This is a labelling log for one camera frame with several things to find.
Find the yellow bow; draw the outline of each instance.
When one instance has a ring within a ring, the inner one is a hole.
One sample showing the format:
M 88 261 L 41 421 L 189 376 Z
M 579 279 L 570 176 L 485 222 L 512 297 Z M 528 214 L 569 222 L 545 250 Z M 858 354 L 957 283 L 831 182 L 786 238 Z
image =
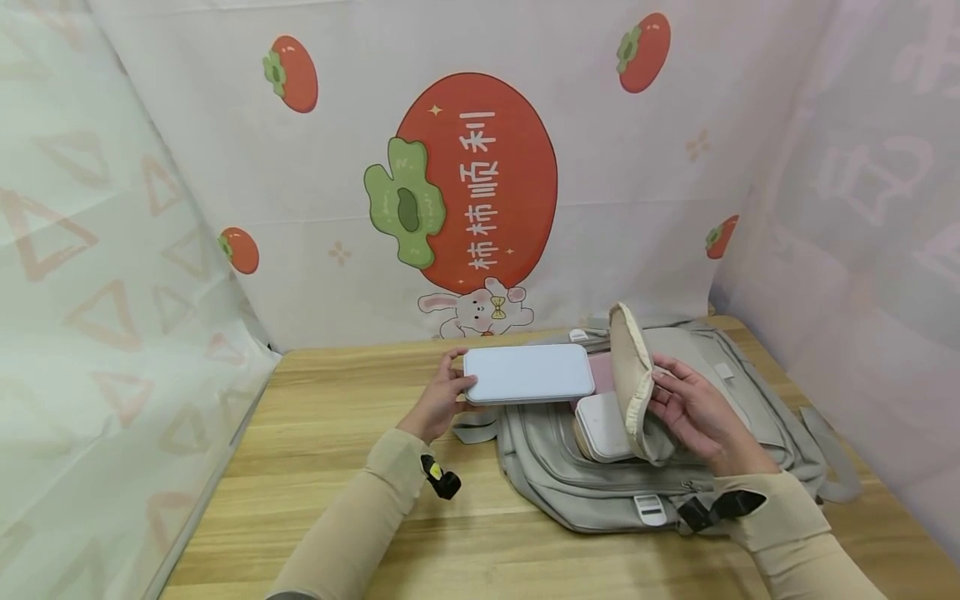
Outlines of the yellow bow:
M 503 312 L 503 310 L 500 309 L 500 307 L 503 306 L 503 304 L 504 304 L 506 301 L 507 301 L 507 299 L 504 298 L 504 297 L 502 297 L 502 296 L 494 296 L 494 297 L 490 298 L 490 302 L 491 302 L 491 304 L 493 304 L 493 314 L 491 315 L 491 319 L 506 319 L 506 318 L 507 318 L 507 313 Z

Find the wooden table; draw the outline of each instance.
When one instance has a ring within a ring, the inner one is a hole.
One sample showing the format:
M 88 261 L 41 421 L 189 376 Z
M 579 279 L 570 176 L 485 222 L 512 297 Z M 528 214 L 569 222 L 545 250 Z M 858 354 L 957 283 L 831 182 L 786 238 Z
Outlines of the wooden table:
M 807 399 L 737 320 L 709 317 L 791 406 Z M 471 339 L 520 344 L 543 334 Z M 373 443 L 420 395 L 455 341 L 297 350 L 280 362 L 164 592 L 164 600 L 262 598 L 287 556 Z M 729 540 L 673 532 L 582 536 L 517 495 L 493 443 L 435 442 L 464 487 L 424 489 L 372 583 L 370 598 L 766 598 L 750 557 Z M 858 458 L 864 494 L 829 505 L 833 531 L 890 598 L 960 598 L 945 553 Z

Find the beige arm sleeve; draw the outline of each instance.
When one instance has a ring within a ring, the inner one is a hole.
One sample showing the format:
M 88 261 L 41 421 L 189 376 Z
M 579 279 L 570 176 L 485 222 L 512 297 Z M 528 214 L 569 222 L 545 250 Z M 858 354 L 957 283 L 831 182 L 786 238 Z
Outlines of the beige arm sleeve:
M 366 468 L 303 537 L 268 597 L 280 592 L 319 600 L 363 597 L 396 529 L 420 497 L 423 454 L 433 452 L 418 438 L 397 429 L 384 434 Z
M 767 501 L 728 531 L 750 552 L 774 600 L 885 596 L 847 556 L 820 508 L 793 475 L 718 477 L 717 491 L 749 490 Z

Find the hand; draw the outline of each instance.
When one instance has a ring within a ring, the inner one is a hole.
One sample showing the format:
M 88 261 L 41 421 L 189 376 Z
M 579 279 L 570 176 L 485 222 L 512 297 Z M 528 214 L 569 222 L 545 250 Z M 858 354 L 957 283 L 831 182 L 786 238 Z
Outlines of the hand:
M 453 368 L 453 361 L 466 353 L 466 348 L 455 348 L 444 354 L 437 373 L 423 390 L 417 404 L 396 426 L 397 429 L 413 434 L 430 445 L 450 428 L 453 418 L 460 413 L 483 410 L 457 399 L 461 392 L 477 382 L 475 376 L 464 377 L 463 371 Z
M 709 381 L 676 358 L 654 354 L 654 364 L 669 373 L 654 372 L 650 410 L 714 475 L 780 472 Z

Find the backpack strap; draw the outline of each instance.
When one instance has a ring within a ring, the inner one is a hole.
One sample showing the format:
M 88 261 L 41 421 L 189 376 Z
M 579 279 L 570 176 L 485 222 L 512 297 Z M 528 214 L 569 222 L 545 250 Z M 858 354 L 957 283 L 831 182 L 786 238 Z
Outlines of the backpack strap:
M 453 434 L 464 444 L 482 444 L 496 438 L 500 411 L 488 408 L 478 413 L 464 413 L 453 423 Z
M 856 474 L 856 467 L 847 456 L 840 441 L 833 435 L 830 426 L 823 416 L 814 408 L 801 408 L 800 416 L 804 420 L 806 430 L 813 436 L 814 442 L 827 459 L 827 464 L 836 473 L 837 481 L 824 481 L 817 495 L 827 502 L 846 504 L 853 502 L 863 493 L 863 485 Z

